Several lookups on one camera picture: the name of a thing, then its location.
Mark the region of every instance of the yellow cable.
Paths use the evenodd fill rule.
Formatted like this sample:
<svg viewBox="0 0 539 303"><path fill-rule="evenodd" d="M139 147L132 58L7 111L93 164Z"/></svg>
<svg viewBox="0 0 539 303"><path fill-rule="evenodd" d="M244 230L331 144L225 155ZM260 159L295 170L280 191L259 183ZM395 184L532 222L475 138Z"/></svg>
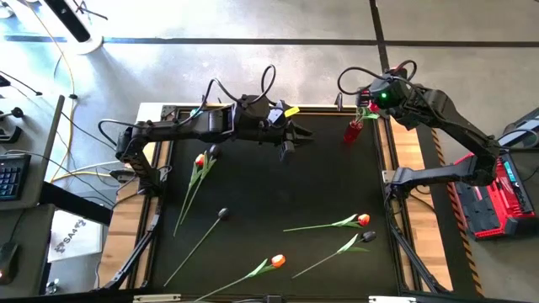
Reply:
<svg viewBox="0 0 539 303"><path fill-rule="evenodd" d="M106 174L106 173L75 172L75 173L66 173L66 174L63 174L63 175L61 175L61 176L55 178L54 181L52 181L52 182L55 182L55 181L58 181L58 180L62 180L63 178L69 178L69 177L72 177L73 175L93 175L93 176L100 176L100 177L109 177L109 178L112 178L111 175Z"/></svg>
<svg viewBox="0 0 539 303"><path fill-rule="evenodd" d="M69 66L69 62L67 61L67 58L66 58L66 55L64 54L64 51L58 45L58 42L56 42L56 40L54 40L54 38L52 37L51 32L49 31L49 29L47 29L47 27L45 26L45 24L41 20L40 16L38 16L37 13L34 11L34 9L32 9L32 7L28 3L28 1L26 1L26 0L23 0L23 1L26 4L26 6L28 7L28 9L38 19L38 21L40 21L41 25L43 26L43 29L45 29L45 32L47 32L47 34L51 38L52 42L54 42L54 44L56 45L56 48L60 51L61 58L66 63L67 70L69 71L69 78L71 79L72 94L75 94L75 79L73 77L73 72L71 70L71 67ZM72 104L71 104L71 113L70 113L70 120L71 121L73 121L73 115L75 113L75 108L76 107L77 107L77 105L75 104L75 100L73 99ZM69 151L71 150L72 139L73 139L73 124L70 123L69 124L69 142L67 143L66 153L64 154L64 157L61 159L60 165L63 165L63 163L66 161L67 154L69 154ZM60 171L60 167L58 167L58 169L55 171L54 175L52 175L51 182L56 181L55 177L56 177L56 175L58 174L59 171Z"/></svg>

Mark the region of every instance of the yellow tag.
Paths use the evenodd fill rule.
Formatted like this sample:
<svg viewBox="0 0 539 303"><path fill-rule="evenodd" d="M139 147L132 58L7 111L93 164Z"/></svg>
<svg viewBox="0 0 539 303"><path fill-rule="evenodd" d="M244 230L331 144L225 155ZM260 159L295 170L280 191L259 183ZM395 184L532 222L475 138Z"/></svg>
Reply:
<svg viewBox="0 0 539 303"><path fill-rule="evenodd" d="M285 117L288 118L294 114L297 114L300 112L300 108L298 108L297 106L296 107L293 107L291 109L287 109L286 112L285 112Z"/></svg>

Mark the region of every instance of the black keyboard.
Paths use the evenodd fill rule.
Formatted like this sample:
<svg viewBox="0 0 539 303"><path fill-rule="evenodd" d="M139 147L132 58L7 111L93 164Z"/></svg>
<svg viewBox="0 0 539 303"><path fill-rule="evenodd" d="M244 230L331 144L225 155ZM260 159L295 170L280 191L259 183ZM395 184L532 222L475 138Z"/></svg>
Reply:
<svg viewBox="0 0 539 303"><path fill-rule="evenodd" d="M0 201L20 199L30 155L0 156Z"/></svg>

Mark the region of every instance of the black mat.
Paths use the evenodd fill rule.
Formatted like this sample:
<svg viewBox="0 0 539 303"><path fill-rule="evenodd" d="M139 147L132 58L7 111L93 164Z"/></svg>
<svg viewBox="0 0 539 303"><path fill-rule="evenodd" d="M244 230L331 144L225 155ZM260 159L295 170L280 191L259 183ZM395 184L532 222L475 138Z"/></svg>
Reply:
<svg viewBox="0 0 539 303"><path fill-rule="evenodd" d="M185 223L173 238L192 162L209 145L174 144L151 285L169 275L216 220L222 207L231 220L219 223L167 286L167 292L202 295L242 278L265 258L286 255L279 270L257 276L222 292L225 295L282 294L290 297L359 298L395 295L398 289L382 205L373 125L353 147L342 136L349 116L297 115L295 121L315 132L315 142L296 150L288 166L277 149L255 142L228 141L200 188ZM331 223L368 213L367 229L328 228L282 232L295 226ZM355 233L373 230L378 238L361 245L370 252L347 252L291 280L291 276L342 247Z"/></svg>

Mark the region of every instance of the gray floor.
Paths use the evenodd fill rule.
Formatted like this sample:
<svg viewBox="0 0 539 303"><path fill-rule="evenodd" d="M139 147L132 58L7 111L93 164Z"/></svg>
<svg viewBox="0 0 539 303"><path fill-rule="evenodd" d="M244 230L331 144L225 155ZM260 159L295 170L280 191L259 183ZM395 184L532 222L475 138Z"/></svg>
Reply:
<svg viewBox="0 0 539 303"><path fill-rule="evenodd" d="M539 3L533 0L378 0L387 40L539 41ZM374 39L367 0L277 2L176 1L115 4L88 0L88 8L107 15L109 21L82 17L93 30L109 37L159 38L311 38ZM20 20L0 20L3 35L44 35L24 11ZM40 15L50 17L45 9ZM54 35L61 27L51 26ZM0 42L0 68L47 93L68 95L69 76L61 62L53 82L58 52L51 43ZM539 48L427 48L388 47L391 65L404 59L419 64L415 82L448 92L460 112L489 134L503 128L539 105L536 75ZM85 56L68 55L76 93L80 97L75 121L97 135L100 119L133 121L140 102L198 102L208 81L219 77L235 95L257 93L259 78L268 64L277 67L272 99L294 104L329 104L338 89L339 73L347 66L380 70L375 46L270 46L270 45L130 45L105 44ZM347 88L367 84L363 74L349 75ZM7 88L0 94L16 93ZM211 100L226 98L218 90ZM352 98L346 98L352 104ZM110 126L115 134L120 128ZM55 159L61 158L58 144ZM442 136L446 160L454 161L466 150ZM99 143L75 131L74 158L78 167L114 160ZM107 187L85 178L98 189ZM74 182L72 191L86 191ZM511 241L473 243L479 273L489 297L539 301L536 252L539 240L528 239L526 251L511 251ZM72 259L53 270L80 268L93 277L98 258ZM81 285L67 291L83 290Z"/></svg>

